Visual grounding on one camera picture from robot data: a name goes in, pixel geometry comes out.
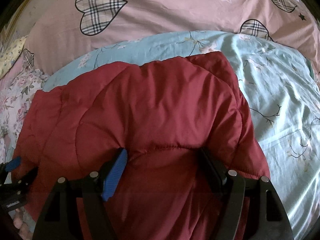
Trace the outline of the person's left hand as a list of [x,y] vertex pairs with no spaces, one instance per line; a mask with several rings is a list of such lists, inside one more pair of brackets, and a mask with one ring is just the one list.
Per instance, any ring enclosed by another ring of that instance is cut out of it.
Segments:
[[25,208],[20,207],[14,210],[13,223],[15,228],[18,229],[18,234],[22,239],[32,239],[35,222]]

